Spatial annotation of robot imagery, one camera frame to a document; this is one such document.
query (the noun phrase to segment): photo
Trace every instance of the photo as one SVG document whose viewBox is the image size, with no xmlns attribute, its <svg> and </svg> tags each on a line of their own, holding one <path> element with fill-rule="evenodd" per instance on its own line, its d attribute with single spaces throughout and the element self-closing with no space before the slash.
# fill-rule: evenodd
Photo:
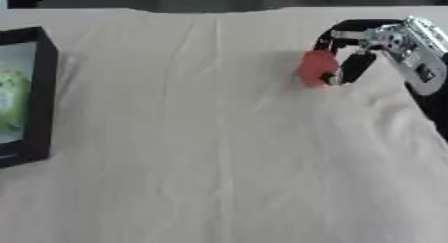
<svg viewBox="0 0 448 243">
<path fill-rule="evenodd" d="M 36 47 L 0 46 L 0 144 L 23 137 Z"/>
</svg>

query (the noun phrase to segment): white tablecloth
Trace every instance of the white tablecloth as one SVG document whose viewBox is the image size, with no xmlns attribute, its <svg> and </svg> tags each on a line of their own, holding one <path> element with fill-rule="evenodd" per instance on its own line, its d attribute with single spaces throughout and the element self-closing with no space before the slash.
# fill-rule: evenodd
<svg viewBox="0 0 448 243">
<path fill-rule="evenodd" d="M 62 57 L 52 158 L 0 171 L 0 242 L 448 242 L 448 149 L 398 72 L 291 76 L 338 21 L 447 13 L 2 13 Z"/>
</svg>

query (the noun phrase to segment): robotic arm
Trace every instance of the robotic arm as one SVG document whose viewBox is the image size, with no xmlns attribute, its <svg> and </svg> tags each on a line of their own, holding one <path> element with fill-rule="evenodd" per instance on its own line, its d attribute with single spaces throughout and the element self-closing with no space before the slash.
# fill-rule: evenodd
<svg viewBox="0 0 448 243">
<path fill-rule="evenodd" d="M 314 50 L 337 55 L 339 49 L 357 46 L 337 72 L 323 72 L 328 85 L 355 82 L 383 53 L 397 68 L 423 112 L 448 140 L 448 36 L 426 19 L 348 20 L 324 32 Z"/>
</svg>

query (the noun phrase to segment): green cabbage image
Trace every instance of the green cabbage image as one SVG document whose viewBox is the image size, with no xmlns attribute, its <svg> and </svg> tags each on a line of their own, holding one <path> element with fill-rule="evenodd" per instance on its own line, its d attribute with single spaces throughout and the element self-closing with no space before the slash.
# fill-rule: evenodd
<svg viewBox="0 0 448 243">
<path fill-rule="evenodd" d="M 24 125 L 30 81 L 21 71 L 0 72 L 0 129 L 19 130 Z"/>
</svg>

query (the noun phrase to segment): picture frame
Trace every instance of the picture frame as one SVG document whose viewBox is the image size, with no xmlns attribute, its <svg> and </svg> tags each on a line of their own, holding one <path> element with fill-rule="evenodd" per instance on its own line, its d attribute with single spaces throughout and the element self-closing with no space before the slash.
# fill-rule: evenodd
<svg viewBox="0 0 448 243">
<path fill-rule="evenodd" d="M 18 139 L 0 142 L 0 169 L 50 156 L 59 52 L 42 27 L 0 31 L 0 49 L 26 43 L 32 43 L 24 46 L 34 46 L 35 50 L 24 101 L 23 128 Z"/>
</svg>

